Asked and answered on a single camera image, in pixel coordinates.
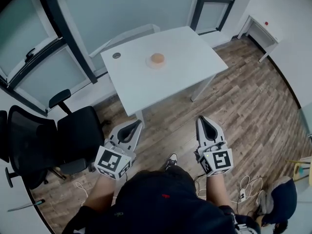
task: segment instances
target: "forearm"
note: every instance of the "forearm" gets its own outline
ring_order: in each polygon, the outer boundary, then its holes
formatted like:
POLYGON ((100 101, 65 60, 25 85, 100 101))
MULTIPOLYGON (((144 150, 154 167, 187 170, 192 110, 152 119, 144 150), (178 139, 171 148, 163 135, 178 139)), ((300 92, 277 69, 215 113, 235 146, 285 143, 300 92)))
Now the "forearm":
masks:
POLYGON ((207 177, 206 199, 216 206, 231 206, 231 201, 227 193, 223 175, 207 177))
POLYGON ((106 211, 112 205, 115 187, 115 180, 100 175, 83 205, 92 208, 98 213, 106 211))

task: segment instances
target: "floor plank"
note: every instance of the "floor plank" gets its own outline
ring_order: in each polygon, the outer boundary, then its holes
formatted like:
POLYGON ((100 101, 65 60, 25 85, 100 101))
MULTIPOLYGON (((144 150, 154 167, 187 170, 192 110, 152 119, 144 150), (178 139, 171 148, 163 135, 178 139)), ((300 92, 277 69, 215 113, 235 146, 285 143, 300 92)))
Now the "floor plank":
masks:
MULTIPOLYGON (((136 150, 137 161, 128 177, 143 169, 159 169, 172 152, 178 154, 178 164, 193 178, 202 174, 193 154, 198 146, 195 136, 198 115, 210 117, 220 124, 228 146, 232 148, 234 168, 226 174, 225 181, 233 201, 237 201, 239 183, 244 175, 251 179, 264 177, 263 187, 266 188, 275 179, 292 175, 293 165, 285 159, 312 154, 298 107, 270 62, 267 59, 258 62, 261 51, 245 37, 215 50, 229 69, 217 75, 197 101, 192 103, 190 100, 198 86, 194 85, 143 110, 146 129, 136 150)), ((113 122, 103 130, 105 136, 113 126, 133 118, 126 115, 118 96, 95 109, 100 121, 110 119, 113 122)), ((90 192, 97 177, 97 173, 83 171, 62 181, 49 174, 49 184, 32 191, 35 200, 46 200, 39 208, 55 233, 62 232, 85 200, 85 192, 75 186, 76 181, 90 192)), ((123 179, 118 183, 115 195, 124 182, 123 179)), ((204 177, 198 182, 201 189, 205 188, 204 177)), ((254 184, 251 195, 260 189, 260 185, 260 181, 254 184)), ((254 210, 255 198, 240 204, 239 213, 254 210)))

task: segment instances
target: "black window frame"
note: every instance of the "black window frame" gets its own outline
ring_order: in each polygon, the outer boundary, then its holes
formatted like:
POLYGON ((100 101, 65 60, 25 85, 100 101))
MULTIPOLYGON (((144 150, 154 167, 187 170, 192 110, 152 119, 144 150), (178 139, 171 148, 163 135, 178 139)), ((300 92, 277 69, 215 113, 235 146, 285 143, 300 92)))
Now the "black window frame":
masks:
POLYGON ((226 19, 229 16, 229 13, 230 13, 230 11, 231 11, 231 9, 233 7, 233 4, 234 4, 235 0, 197 0, 196 6, 195 6, 195 10, 194 10, 194 14, 193 14, 193 18, 192 18, 192 22, 191 22, 191 26, 190 26, 194 31, 197 28, 197 25, 198 25, 198 22, 199 22, 199 18, 200 18, 200 14, 202 12, 204 4, 208 3, 208 2, 227 3, 228 7, 227 7, 227 9, 226 9, 226 11, 224 13, 224 16, 223 16, 221 22, 220 22, 220 25, 215 30, 204 32, 204 33, 200 33, 199 35, 204 35, 204 34, 207 34, 207 33, 210 33, 210 32, 214 32, 214 31, 221 31, 221 29, 223 28, 223 26, 225 24, 226 19))
MULTIPOLYGON (((0 13, 11 1, 12 0, 0 0, 0 13)), ((61 12, 58 1, 40 0, 40 3, 58 38, 47 44, 40 51, 38 51, 31 58, 29 58, 28 61, 25 62, 24 66, 14 75, 14 77, 9 82, 5 78, 0 76, 0 89, 5 91, 8 95, 15 98, 19 102, 23 103, 25 106, 33 109, 35 112, 43 116, 47 116, 47 110, 43 111, 38 106, 15 92, 14 89, 38 64, 48 58, 56 50, 67 44, 88 79, 93 84, 97 83, 98 79, 89 67, 85 58, 83 57, 83 54, 81 53, 72 33, 70 32, 66 20, 61 12)))

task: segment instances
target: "black hair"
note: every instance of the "black hair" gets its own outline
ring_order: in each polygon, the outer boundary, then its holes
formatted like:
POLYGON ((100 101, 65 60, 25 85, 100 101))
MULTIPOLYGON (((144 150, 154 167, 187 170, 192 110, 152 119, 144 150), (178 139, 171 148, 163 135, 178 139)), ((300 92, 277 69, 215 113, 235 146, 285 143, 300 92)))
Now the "black hair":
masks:
POLYGON ((275 224, 273 234, 282 234, 287 229, 287 226, 288 226, 287 220, 285 222, 275 224))

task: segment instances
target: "dark blue clothing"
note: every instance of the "dark blue clothing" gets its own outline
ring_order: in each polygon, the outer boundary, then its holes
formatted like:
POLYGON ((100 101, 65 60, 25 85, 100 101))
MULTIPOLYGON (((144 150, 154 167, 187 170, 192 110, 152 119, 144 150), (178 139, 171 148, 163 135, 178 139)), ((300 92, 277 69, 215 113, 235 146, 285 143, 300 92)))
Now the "dark blue clothing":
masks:
POLYGON ((173 166, 165 172, 136 174, 121 188, 116 204, 104 214, 81 207, 63 233, 86 227, 86 234, 235 234, 231 213, 229 206, 218 208, 199 199, 190 175, 173 166))
POLYGON ((277 186, 271 193, 274 205, 270 214, 264 215, 262 223, 276 224, 291 218, 297 207, 297 191, 294 181, 290 179, 277 186))

